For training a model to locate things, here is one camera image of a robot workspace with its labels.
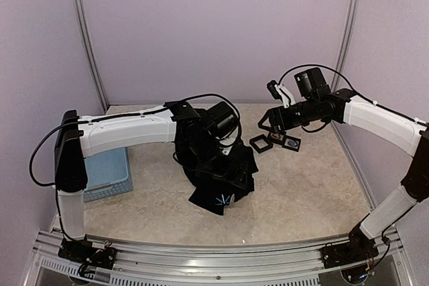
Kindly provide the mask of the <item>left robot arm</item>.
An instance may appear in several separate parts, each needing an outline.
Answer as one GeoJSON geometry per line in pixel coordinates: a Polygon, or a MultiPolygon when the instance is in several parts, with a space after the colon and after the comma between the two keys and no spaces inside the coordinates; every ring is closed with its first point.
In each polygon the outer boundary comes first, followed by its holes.
{"type": "Polygon", "coordinates": [[[92,244],[84,240],[87,157],[146,143],[173,143],[173,158],[195,187],[190,201],[221,215],[225,206],[254,191],[257,166],[240,135],[239,113],[226,101],[199,109],[182,100],[105,117],[65,113],[54,153],[56,203],[68,252],[82,263],[94,255],[92,244]]]}

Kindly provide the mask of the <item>starry night blue brooch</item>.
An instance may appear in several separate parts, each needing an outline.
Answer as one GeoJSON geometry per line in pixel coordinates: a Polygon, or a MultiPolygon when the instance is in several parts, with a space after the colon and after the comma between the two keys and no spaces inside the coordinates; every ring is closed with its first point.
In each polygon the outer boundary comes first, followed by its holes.
{"type": "Polygon", "coordinates": [[[293,139],[288,139],[288,145],[291,147],[296,147],[297,146],[297,142],[293,139]]]}

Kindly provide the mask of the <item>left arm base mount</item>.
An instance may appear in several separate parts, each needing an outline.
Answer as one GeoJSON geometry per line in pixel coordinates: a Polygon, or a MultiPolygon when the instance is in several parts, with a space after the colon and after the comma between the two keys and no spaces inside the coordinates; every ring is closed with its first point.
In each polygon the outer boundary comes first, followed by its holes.
{"type": "Polygon", "coordinates": [[[82,238],[71,237],[63,228],[61,228],[61,233],[63,239],[58,256],[61,259],[79,264],[76,273],[79,277],[87,278],[89,274],[94,274],[95,272],[89,271],[90,267],[113,269],[117,258],[117,249],[112,246],[111,242],[97,244],[88,241],[86,236],[82,238]]]}

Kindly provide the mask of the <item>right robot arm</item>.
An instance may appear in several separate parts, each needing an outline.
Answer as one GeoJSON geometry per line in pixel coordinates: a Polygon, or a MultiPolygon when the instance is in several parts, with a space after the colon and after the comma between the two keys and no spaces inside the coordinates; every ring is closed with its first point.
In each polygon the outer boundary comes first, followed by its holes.
{"type": "Polygon", "coordinates": [[[412,157],[400,186],[358,224],[357,234],[360,236],[345,243],[343,256],[356,262],[368,252],[368,240],[382,235],[416,204],[428,198],[428,123],[389,109],[351,85],[331,90],[322,73],[324,68],[320,64],[292,68],[303,97],[300,102],[281,80],[270,81],[267,89],[282,105],[267,110],[258,127],[283,135],[290,129],[304,129],[313,121],[321,121],[324,125],[334,121],[372,133],[412,157]]]}

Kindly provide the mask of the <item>pale pink round brooch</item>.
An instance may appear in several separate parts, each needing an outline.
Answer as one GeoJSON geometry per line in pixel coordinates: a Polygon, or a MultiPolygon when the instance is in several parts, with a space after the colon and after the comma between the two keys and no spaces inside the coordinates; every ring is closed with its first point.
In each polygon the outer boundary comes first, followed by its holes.
{"type": "Polygon", "coordinates": [[[233,203],[234,203],[234,201],[235,201],[235,196],[234,196],[234,195],[231,195],[231,197],[230,197],[229,201],[227,202],[227,205],[228,205],[228,206],[232,206],[232,205],[233,205],[233,203]]]}

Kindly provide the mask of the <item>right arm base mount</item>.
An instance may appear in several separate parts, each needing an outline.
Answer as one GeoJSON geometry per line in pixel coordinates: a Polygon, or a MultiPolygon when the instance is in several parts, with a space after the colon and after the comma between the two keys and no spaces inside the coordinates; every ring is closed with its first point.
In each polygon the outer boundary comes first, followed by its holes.
{"type": "Polygon", "coordinates": [[[387,247],[378,261],[375,261],[379,251],[374,239],[367,238],[359,228],[354,228],[349,233],[346,242],[332,244],[327,243],[320,249],[322,264],[325,269],[348,266],[341,269],[341,276],[350,285],[363,283],[369,274],[387,256],[391,240],[381,233],[381,241],[387,247]]]}

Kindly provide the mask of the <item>black garment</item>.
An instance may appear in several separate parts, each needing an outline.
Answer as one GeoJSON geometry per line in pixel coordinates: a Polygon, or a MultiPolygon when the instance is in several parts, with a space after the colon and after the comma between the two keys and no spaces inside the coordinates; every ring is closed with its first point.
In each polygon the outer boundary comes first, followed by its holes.
{"type": "Polygon", "coordinates": [[[255,190],[253,174],[258,172],[253,150],[243,140],[232,148],[230,154],[221,153],[218,139],[224,138],[239,125],[233,110],[229,107],[224,110],[226,113],[220,119],[215,118],[213,109],[192,109],[190,115],[174,112],[177,127],[173,158],[182,166],[186,177],[195,187],[188,200],[219,216],[224,214],[231,195],[235,196],[236,202],[255,190]],[[197,176],[197,169],[201,165],[217,158],[239,158],[249,162],[247,189],[197,176]]]}

